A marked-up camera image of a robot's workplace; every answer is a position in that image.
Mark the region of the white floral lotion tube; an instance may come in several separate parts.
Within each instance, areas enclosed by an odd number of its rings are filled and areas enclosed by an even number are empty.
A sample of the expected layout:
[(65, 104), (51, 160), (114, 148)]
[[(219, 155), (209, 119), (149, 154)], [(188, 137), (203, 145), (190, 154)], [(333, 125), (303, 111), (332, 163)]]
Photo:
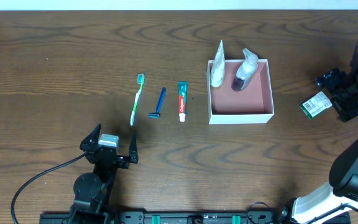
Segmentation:
[(224, 76), (225, 76), (225, 57), (224, 57), (223, 41), (221, 40), (210, 72), (210, 85), (213, 88), (219, 88), (223, 84)]

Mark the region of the blue disposable razor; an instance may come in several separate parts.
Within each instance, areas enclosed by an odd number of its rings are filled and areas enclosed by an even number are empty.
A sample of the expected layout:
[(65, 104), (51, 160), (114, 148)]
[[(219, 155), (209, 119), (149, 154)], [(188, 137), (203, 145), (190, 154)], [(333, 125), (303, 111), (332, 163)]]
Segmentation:
[(163, 105), (163, 100), (165, 98), (165, 94), (166, 94), (166, 88), (163, 87), (162, 88), (162, 91), (160, 93), (160, 97), (158, 99), (158, 103), (156, 105), (156, 109), (155, 109), (155, 112), (154, 113), (149, 113), (148, 114), (148, 117), (149, 118), (154, 118), (154, 119), (158, 119), (160, 117), (160, 110), (161, 110), (161, 107)]

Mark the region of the white box pink interior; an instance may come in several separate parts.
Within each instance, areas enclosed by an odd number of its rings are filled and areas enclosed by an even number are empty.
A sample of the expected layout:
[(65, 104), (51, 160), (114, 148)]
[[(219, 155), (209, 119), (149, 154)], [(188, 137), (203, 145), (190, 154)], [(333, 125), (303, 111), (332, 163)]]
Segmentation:
[(231, 86), (243, 60), (226, 60), (223, 84), (214, 88), (210, 85), (213, 61), (207, 65), (209, 124), (264, 124), (275, 114), (269, 63), (260, 59), (258, 69), (250, 83), (241, 91)]

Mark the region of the clear bottle blue liquid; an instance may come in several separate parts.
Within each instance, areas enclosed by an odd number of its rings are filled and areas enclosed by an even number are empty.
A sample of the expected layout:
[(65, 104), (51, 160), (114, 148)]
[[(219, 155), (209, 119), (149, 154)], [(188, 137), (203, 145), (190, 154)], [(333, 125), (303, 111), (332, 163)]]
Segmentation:
[(256, 54), (247, 48), (244, 48), (242, 52), (245, 60), (237, 70), (236, 76), (233, 79), (232, 89), (234, 91), (241, 91), (247, 87), (259, 66), (259, 58)]

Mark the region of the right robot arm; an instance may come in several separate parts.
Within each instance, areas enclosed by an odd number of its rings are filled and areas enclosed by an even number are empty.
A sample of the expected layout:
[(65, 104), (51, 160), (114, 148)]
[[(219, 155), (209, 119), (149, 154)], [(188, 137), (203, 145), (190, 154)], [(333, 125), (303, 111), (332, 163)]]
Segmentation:
[[(342, 122), (358, 116), (358, 42), (350, 62), (351, 71), (335, 68), (318, 77), (319, 92), (301, 105), (314, 118), (333, 106)], [(275, 223), (350, 223), (349, 211), (358, 213), (358, 139), (331, 166), (329, 180), (312, 193), (293, 199), (277, 214)]]

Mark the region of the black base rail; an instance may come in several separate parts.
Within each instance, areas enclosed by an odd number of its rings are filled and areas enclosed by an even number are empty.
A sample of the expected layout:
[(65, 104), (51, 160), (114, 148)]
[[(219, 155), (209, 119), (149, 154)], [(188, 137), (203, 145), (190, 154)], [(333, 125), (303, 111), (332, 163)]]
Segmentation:
[(44, 213), (40, 224), (103, 223), (103, 224), (268, 224), (273, 223), (271, 211), (248, 213), (148, 213), (120, 212), (95, 215), (83, 212)]

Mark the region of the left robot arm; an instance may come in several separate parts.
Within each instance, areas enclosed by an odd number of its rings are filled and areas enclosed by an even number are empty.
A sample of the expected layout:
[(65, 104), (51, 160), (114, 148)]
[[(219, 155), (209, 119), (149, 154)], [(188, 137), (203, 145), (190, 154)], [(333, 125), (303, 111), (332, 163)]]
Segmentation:
[(80, 175), (73, 186), (74, 203), (68, 223), (119, 223), (117, 212), (109, 210), (109, 200), (118, 169), (128, 169), (139, 161), (136, 133), (132, 135), (129, 154), (120, 156), (119, 137), (101, 134), (101, 125), (82, 140), (80, 149), (88, 162), (94, 165), (92, 172)]

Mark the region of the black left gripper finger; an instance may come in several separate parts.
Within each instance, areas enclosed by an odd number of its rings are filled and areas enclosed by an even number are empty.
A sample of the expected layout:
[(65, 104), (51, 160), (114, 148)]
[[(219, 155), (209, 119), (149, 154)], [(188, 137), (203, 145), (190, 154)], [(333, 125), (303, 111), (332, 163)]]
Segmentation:
[(97, 144), (101, 130), (101, 124), (98, 124), (94, 130), (87, 136), (87, 143)]
[(131, 139), (131, 143), (129, 146), (129, 157), (130, 157), (130, 159), (138, 159), (136, 130), (134, 130), (134, 133), (133, 133), (132, 139)]

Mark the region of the Colgate toothpaste tube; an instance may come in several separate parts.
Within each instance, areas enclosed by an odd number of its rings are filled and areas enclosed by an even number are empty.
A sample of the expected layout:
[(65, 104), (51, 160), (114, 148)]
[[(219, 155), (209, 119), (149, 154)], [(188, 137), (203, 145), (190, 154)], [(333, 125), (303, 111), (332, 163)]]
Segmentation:
[(185, 122), (185, 118), (186, 118), (187, 91), (188, 91), (188, 82), (178, 82), (179, 120), (180, 120), (180, 122)]

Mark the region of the green white soap packet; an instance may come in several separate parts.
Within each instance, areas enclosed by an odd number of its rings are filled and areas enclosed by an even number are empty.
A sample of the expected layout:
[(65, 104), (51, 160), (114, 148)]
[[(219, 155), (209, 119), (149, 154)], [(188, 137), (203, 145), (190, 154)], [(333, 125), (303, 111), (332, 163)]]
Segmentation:
[(313, 119), (324, 110), (332, 107), (332, 105), (331, 100), (320, 91), (315, 96), (302, 103), (300, 108), (309, 119)]

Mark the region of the green white toothbrush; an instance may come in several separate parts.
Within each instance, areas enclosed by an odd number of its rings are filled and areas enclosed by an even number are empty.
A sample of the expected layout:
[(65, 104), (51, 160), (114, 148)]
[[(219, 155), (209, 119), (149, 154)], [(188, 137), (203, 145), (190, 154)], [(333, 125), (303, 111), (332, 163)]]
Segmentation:
[(142, 93), (144, 82), (145, 82), (145, 74), (144, 73), (138, 74), (138, 76), (137, 76), (137, 84), (140, 85), (140, 87), (139, 87), (139, 90), (136, 93), (135, 99), (134, 99), (134, 106), (133, 106), (133, 109), (132, 109), (131, 120), (130, 120), (130, 125), (131, 126), (134, 125), (135, 113), (136, 113), (136, 109), (137, 109), (137, 103), (138, 103), (140, 94)]

